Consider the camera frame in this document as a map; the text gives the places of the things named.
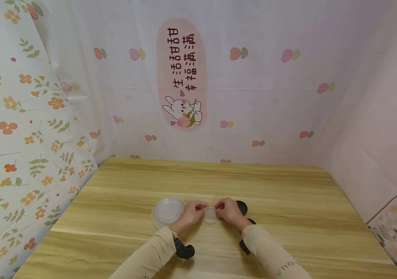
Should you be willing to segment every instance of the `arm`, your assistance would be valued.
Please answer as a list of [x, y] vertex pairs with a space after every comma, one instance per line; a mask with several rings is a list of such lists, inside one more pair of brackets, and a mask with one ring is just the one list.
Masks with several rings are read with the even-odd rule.
[[272, 278], [311, 279], [310, 275], [263, 227], [252, 224], [242, 215], [237, 202], [230, 198], [219, 200], [214, 206], [219, 217], [242, 232], [243, 242]]
[[311, 279], [301, 264], [263, 227], [250, 223], [243, 229], [242, 237], [248, 250], [256, 256], [272, 278]]
[[174, 238], [189, 226], [197, 223], [208, 205], [200, 201], [189, 203], [183, 215], [171, 226], [158, 230], [143, 246], [136, 250], [109, 279], [152, 278], [176, 253]]

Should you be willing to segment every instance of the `person's right hand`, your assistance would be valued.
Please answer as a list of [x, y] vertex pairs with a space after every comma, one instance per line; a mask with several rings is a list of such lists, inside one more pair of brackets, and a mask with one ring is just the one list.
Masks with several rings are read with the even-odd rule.
[[220, 218], [223, 218], [228, 223], [233, 224], [241, 232], [246, 226], [251, 225], [251, 222], [245, 218], [245, 216], [243, 216], [239, 206], [237, 206], [237, 202], [232, 198], [220, 199], [214, 208], [216, 209], [217, 215]]

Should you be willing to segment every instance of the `person's left hand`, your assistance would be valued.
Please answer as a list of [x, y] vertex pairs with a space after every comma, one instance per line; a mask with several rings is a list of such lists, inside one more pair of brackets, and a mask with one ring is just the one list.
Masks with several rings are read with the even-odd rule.
[[175, 221], [169, 228], [176, 232], [177, 235], [181, 235], [181, 233], [189, 226], [196, 224], [204, 215], [204, 209], [208, 207], [207, 203], [204, 203], [200, 200], [192, 201], [188, 203], [181, 217]]

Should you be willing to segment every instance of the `wood grain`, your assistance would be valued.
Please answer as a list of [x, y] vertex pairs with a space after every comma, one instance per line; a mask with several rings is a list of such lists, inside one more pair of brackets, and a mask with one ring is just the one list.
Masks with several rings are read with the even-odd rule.
[[[397, 268], [330, 174], [318, 167], [109, 158], [87, 182], [14, 278], [108, 278], [156, 232], [152, 207], [164, 197], [248, 205], [314, 279], [397, 278]], [[156, 278], [268, 278], [239, 248], [237, 229], [201, 222], [181, 237], [195, 247]]]

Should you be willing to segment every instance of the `hand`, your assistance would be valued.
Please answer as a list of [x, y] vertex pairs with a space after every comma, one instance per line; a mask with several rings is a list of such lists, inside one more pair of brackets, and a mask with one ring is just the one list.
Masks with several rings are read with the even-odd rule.
[[220, 199], [214, 208], [217, 211], [217, 215], [220, 218], [223, 218], [230, 224], [233, 224], [237, 227], [241, 232], [243, 229], [251, 225], [251, 222], [243, 216], [242, 212], [237, 205], [237, 202], [231, 198], [223, 198]]
[[181, 217], [175, 221], [169, 228], [180, 236], [189, 226], [196, 224], [204, 215], [204, 209], [208, 207], [207, 203], [200, 200], [188, 203]]

